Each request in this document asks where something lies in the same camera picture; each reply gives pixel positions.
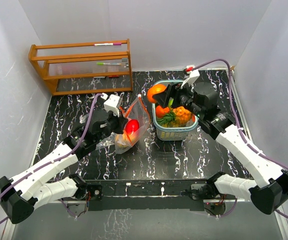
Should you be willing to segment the red bell pepper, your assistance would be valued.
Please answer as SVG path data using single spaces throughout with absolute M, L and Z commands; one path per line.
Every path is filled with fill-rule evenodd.
M 134 138 L 137 135 L 137 131 L 139 130 L 140 125 L 138 120 L 136 119 L 130 119 L 128 123 L 126 124 L 124 131 L 129 136 Z

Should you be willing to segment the orange fruit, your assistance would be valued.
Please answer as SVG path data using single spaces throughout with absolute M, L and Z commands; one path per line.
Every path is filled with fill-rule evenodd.
M 166 86 L 159 83 L 153 85 L 147 92 L 147 99 L 150 103 L 155 104 L 157 101 L 153 98 L 156 94 L 162 93 L 166 90 Z

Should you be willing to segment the clear orange-zip bag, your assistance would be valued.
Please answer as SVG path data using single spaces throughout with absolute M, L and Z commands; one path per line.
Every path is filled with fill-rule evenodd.
M 128 120 L 122 134 L 115 136 L 115 152 L 123 154 L 132 148 L 146 133 L 150 126 L 150 115 L 142 101 L 141 95 L 137 95 L 123 116 Z

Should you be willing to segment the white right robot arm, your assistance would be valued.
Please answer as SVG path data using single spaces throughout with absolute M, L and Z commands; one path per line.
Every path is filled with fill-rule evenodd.
M 172 102 L 172 107 L 184 107 L 193 113 L 201 129 L 229 150 L 252 176 L 252 179 L 245 179 L 218 172 L 201 190 L 193 190 L 193 194 L 209 195 L 214 199 L 221 195 L 243 198 L 266 215 L 288 200 L 288 170 L 268 162 L 255 149 L 233 117 L 219 108 L 219 94 L 212 84 L 199 82 L 190 88 L 186 83 L 171 83 L 152 97 L 162 108 Z

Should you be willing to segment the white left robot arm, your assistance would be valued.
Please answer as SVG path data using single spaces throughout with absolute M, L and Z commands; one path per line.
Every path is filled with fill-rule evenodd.
M 87 183 L 76 173 L 53 183 L 48 181 L 93 152 L 112 133 L 123 133 L 127 122 L 122 113 L 95 110 L 89 124 L 79 124 L 38 163 L 12 178 L 0 178 L 0 205 L 10 221 L 21 223 L 37 208 L 62 198 L 84 199 Z

